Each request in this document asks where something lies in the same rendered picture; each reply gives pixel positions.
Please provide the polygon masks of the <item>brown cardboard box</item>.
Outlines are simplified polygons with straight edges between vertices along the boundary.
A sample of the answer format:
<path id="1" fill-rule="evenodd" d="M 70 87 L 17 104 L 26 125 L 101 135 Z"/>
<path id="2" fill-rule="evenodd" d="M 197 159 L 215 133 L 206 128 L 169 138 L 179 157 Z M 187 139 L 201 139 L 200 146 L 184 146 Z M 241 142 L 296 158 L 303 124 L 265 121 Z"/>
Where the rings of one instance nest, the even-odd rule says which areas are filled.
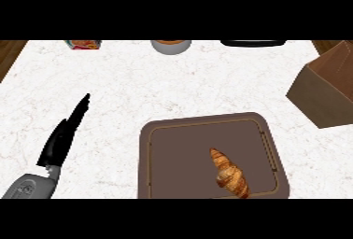
<path id="1" fill-rule="evenodd" d="M 287 98 L 319 129 L 353 124 L 353 43 L 343 40 L 309 62 Z"/>

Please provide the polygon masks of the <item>grey cup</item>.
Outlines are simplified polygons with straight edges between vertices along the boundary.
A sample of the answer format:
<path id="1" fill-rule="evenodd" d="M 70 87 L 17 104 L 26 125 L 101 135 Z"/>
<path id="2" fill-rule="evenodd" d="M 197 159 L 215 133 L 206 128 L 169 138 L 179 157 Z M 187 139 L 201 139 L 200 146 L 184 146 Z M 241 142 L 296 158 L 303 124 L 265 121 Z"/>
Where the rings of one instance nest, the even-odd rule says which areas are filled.
<path id="1" fill-rule="evenodd" d="M 156 50 L 166 55 L 178 55 L 181 54 L 190 47 L 192 41 L 191 40 L 154 40 L 153 46 Z"/>

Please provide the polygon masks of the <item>red and green package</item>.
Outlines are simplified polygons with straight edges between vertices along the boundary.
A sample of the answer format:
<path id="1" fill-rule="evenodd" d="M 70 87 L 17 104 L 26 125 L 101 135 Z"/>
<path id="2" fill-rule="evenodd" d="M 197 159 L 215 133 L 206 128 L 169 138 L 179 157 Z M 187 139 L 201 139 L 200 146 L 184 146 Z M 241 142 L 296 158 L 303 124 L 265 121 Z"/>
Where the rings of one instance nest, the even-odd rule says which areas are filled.
<path id="1" fill-rule="evenodd" d="M 71 49 L 99 49 L 102 41 L 101 40 L 67 40 L 65 43 Z"/>

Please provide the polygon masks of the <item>black flat appliance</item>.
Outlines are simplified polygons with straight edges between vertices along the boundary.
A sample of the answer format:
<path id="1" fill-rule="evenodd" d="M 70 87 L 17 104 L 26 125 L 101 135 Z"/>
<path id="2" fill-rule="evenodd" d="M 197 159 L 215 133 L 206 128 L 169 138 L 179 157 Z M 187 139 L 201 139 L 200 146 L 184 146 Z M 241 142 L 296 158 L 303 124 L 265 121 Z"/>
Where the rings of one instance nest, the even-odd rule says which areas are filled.
<path id="1" fill-rule="evenodd" d="M 260 48 L 283 46 L 287 40 L 221 40 L 228 47 Z"/>

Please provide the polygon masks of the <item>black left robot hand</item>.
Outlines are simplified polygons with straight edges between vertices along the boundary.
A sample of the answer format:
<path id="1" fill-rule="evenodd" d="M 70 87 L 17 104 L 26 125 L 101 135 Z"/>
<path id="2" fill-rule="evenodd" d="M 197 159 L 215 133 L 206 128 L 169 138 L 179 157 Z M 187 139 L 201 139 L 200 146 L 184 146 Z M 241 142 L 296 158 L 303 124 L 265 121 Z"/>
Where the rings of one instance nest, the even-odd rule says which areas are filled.
<path id="1" fill-rule="evenodd" d="M 86 94 L 74 108 L 70 118 L 61 120 L 52 131 L 37 160 L 37 166 L 62 166 L 73 145 L 74 133 L 89 110 L 89 103 L 91 95 Z"/>

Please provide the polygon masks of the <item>brown tray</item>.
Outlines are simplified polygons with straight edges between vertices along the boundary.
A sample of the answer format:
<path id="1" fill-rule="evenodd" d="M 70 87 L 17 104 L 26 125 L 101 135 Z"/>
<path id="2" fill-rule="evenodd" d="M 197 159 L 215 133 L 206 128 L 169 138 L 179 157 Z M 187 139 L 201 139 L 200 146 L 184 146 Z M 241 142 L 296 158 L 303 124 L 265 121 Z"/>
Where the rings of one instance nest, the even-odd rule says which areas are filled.
<path id="1" fill-rule="evenodd" d="M 232 193 L 218 185 L 213 148 L 243 170 L 253 199 L 290 196 L 269 126 L 257 113 L 158 120 L 144 126 L 138 196 L 147 199 L 232 199 Z"/>

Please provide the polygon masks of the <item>golden brown croissant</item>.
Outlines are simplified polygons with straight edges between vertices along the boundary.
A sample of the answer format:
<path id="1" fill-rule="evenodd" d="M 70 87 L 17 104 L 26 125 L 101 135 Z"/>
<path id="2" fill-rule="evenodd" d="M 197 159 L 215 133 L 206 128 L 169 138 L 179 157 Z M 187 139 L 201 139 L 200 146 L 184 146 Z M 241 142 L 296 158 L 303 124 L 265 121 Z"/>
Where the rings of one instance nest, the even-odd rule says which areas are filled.
<path id="1" fill-rule="evenodd" d="M 210 148 L 212 159 L 219 169 L 218 184 L 238 198 L 250 197 L 250 187 L 246 180 L 244 172 L 232 163 L 229 157 L 216 149 Z"/>

